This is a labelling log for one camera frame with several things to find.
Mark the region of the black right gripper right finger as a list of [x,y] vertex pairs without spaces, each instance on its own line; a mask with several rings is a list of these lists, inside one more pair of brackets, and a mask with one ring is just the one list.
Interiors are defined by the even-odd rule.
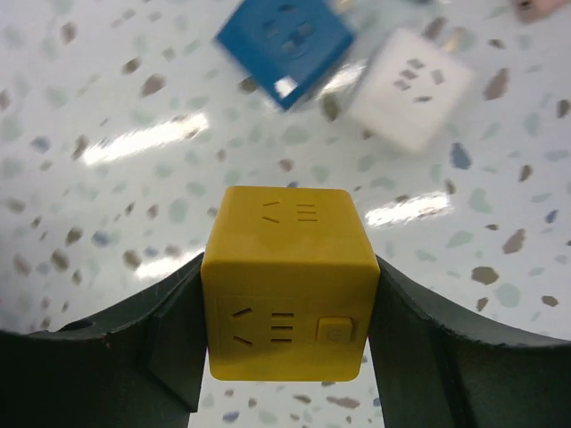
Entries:
[[483,317],[384,260],[368,329],[387,427],[568,427],[570,343]]

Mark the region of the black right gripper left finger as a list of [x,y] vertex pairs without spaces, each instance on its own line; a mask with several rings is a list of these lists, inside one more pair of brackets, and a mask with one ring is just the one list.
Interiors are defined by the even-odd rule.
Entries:
[[57,331],[2,332],[2,426],[187,426],[207,349],[201,264]]

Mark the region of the yellow cube socket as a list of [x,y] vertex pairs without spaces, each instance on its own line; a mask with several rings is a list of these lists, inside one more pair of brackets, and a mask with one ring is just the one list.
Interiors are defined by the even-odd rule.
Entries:
[[346,191],[229,187],[201,265],[211,375],[354,379],[379,277]]

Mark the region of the white cartoon cube adapter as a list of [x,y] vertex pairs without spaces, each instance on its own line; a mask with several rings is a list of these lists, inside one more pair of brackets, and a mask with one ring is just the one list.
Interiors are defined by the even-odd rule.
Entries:
[[399,28],[368,62],[346,114],[396,148],[422,152],[474,79],[474,71],[455,56]]

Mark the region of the blue cube socket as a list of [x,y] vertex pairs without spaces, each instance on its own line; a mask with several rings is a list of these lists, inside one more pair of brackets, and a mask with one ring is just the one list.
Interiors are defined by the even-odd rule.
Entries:
[[343,58],[354,40],[327,1],[243,1],[216,41],[284,111]]

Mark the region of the pink cube socket adapter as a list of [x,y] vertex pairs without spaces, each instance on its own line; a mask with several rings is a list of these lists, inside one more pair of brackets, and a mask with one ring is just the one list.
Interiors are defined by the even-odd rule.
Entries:
[[522,22],[534,22],[548,17],[561,7],[570,3],[569,0],[513,0],[512,5],[517,17]]

